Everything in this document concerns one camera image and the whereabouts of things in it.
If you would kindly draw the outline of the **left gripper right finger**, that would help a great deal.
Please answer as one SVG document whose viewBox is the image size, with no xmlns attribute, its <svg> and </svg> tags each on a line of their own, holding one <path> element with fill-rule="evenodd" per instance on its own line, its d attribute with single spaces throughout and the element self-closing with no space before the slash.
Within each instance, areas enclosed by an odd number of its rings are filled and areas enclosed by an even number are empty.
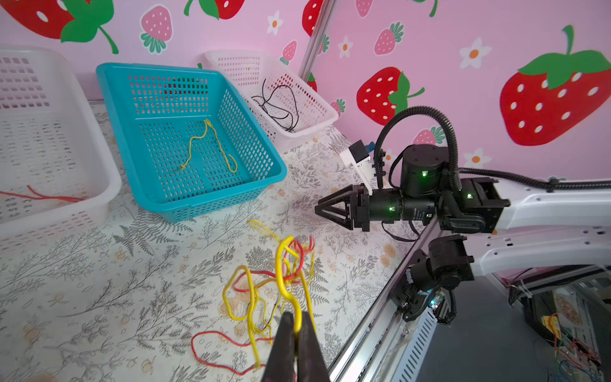
<svg viewBox="0 0 611 382">
<path fill-rule="evenodd" d="M 313 321 L 307 311 L 297 340 L 297 382 L 330 382 Z"/>
</svg>

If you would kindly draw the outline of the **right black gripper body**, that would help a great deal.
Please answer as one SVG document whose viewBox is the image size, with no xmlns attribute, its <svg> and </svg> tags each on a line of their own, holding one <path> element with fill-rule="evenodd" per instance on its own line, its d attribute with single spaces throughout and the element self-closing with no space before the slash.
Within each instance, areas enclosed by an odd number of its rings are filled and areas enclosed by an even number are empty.
<svg viewBox="0 0 611 382">
<path fill-rule="evenodd" d="M 428 224 L 435 213 L 434 200 L 408 197 L 400 189 L 376 189 L 372 195 L 364 186 L 354 185 L 350 196 L 352 228 L 370 231 L 372 222 L 421 221 Z"/>
</svg>

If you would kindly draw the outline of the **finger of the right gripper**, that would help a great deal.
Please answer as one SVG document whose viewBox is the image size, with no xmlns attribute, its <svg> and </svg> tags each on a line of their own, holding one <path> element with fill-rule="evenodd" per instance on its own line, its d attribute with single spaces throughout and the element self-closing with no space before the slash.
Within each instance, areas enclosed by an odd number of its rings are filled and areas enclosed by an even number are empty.
<svg viewBox="0 0 611 382">
<path fill-rule="evenodd" d="M 351 203 L 354 196 L 353 186 L 346 186 L 320 199 L 314 208 L 315 214 L 345 229 L 354 229 L 351 215 Z"/>
</svg>

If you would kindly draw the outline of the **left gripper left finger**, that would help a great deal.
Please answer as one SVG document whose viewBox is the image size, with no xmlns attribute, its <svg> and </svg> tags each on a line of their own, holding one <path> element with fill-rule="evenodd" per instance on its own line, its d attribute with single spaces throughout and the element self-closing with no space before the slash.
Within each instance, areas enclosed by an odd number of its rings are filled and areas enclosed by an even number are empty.
<svg viewBox="0 0 611 382">
<path fill-rule="evenodd" d="M 294 315 L 283 313 L 267 360 L 262 382 L 295 381 Z"/>
</svg>

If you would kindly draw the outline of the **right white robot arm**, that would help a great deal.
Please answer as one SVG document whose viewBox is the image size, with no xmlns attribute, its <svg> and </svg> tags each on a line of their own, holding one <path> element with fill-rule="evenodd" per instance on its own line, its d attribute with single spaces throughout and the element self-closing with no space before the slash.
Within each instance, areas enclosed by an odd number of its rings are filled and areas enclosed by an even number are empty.
<svg viewBox="0 0 611 382">
<path fill-rule="evenodd" d="M 349 230 L 374 222 L 439 225 L 389 296 L 405 321 L 431 307 L 440 290 L 479 276 L 528 267 L 610 262 L 610 186 L 596 182 L 512 181 L 470 170 L 450 189 L 450 151 L 417 144 L 402 154 L 398 188 L 368 181 L 321 199 L 318 216 Z"/>
</svg>

